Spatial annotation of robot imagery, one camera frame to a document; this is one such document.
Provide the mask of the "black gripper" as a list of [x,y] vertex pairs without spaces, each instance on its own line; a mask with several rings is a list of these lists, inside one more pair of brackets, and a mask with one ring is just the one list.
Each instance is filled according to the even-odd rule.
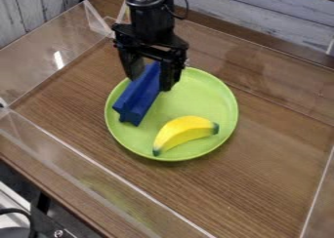
[[176,20],[189,15],[176,14],[174,0],[126,0],[126,5],[132,22],[113,25],[126,75],[141,77],[145,58],[161,61],[160,90],[169,92],[181,80],[190,47],[174,32]]

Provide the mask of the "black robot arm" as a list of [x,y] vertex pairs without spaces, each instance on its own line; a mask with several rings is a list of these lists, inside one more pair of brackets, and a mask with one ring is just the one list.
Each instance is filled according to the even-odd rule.
[[114,44],[128,77],[140,78],[144,73],[144,59],[161,64],[160,90],[168,92],[180,82],[186,68],[190,44],[174,32],[176,19],[189,14],[176,14],[174,0],[126,0],[130,8],[130,23],[114,23]]

